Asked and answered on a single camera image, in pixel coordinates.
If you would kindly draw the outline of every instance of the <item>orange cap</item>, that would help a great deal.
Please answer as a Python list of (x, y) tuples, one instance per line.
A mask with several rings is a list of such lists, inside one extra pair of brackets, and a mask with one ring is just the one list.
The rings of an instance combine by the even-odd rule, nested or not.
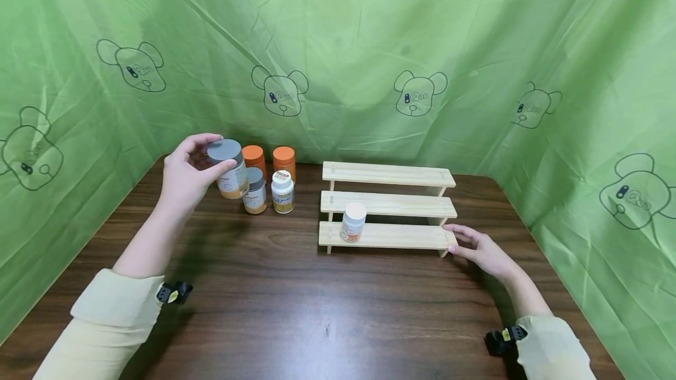
[(277, 166), (290, 165), (295, 161), (295, 152), (290, 147), (277, 147), (272, 152), (272, 161)]
[(257, 165), (263, 161), (263, 149), (258, 145), (247, 145), (242, 148), (242, 156), (247, 165)]

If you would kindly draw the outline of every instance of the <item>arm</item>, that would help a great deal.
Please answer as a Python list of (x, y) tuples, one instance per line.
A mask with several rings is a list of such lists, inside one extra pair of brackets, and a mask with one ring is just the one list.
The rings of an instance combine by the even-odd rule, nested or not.
[(517, 324), (528, 336), (516, 343), (519, 363), (529, 380), (594, 380), (590, 358), (568, 323), (553, 316), (533, 280), (497, 243), (462, 225), (445, 225), (463, 246), (448, 251), (473, 261), (497, 278), (512, 299)]
[(74, 317), (34, 379), (115, 380), (148, 339), (160, 313), (156, 294), (164, 283), (174, 243), (209, 185), (234, 161), (197, 170), (202, 148), (220, 140), (192, 135), (164, 159), (162, 192), (155, 210), (112, 270), (102, 270), (77, 299)]

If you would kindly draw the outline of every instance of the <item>green curtain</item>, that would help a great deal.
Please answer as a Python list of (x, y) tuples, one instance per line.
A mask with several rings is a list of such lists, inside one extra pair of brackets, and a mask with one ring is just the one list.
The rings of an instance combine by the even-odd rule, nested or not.
[(2, 1), (0, 340), (214, 131), (494, 177), (624, 375), (676, 372), (676, 0)]

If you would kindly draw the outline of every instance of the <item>bear face print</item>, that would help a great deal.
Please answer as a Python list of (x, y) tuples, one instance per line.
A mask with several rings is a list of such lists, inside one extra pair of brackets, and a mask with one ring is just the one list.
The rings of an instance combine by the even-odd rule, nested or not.
[(601, 204), (626, 228), (644, 228), (657, 214), (676, 218), (676, 199), (672, 199), (676, 188), (656, 175), (654, 166), (650, 154), (622, 158), (615, 165), (620, 179), (599, 194)]
[(401, 93), (397, 111), (406, 116), (423, 116), (432, 109), (432, 96), (443, 93), (447, 86), (448, 79), (441, 72), (425, 78), (414, 77), (410, 70), (405, 70), (394, 82), (394, 90)]
[(298, 116), (302, 109), (300, 95), (307, 92), (307, 78), (299, 70), (283, 75), (271, 75), (263, 66), (252, 70), (253, 85), (263, 90), (263, 104), (279, 116)]
[(0, 175), (12, 173), (30, 191), (52, 181), (63, 164), (63, 153), (46, 138), (51, 126), (40, 110), (21, 109), (19, 126), (0, 141)]
[(559, 105), (563, 94), (560, 91), (548, 93), (535, 88), (533, 82), (529, 82), (530, 90), (521, 97), (516, 105), (516, 113), (512, 123), (533, 130), (542, 122), (545, 113), (552, 114)]
[(120, 47), (108, 39), (100, 39), (96, 51), (103, 63), (119, 66), (124, 81), (130, 86), (151, 93), (166, 88), (159, 71), (164, 59), (151, 43), (143, 42), (138, 48)]

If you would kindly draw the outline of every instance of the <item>gray lid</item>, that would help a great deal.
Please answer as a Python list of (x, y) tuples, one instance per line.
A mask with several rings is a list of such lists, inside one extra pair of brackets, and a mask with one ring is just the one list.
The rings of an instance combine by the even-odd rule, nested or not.
[(265, 179), (263, 179), (263, 171), (260, 170), (258, 167), (246, 168), (246, 177), (248, 177), (249, 179), (250, 191), (254, 191), (265, 185)]
[(207, 156), (212, 162), (218, 163), (229, 159), (235, 159), (239, 164), (242, 157), (242, 146), (235, 140), (221, 140), (212, 142), (207, 147)]

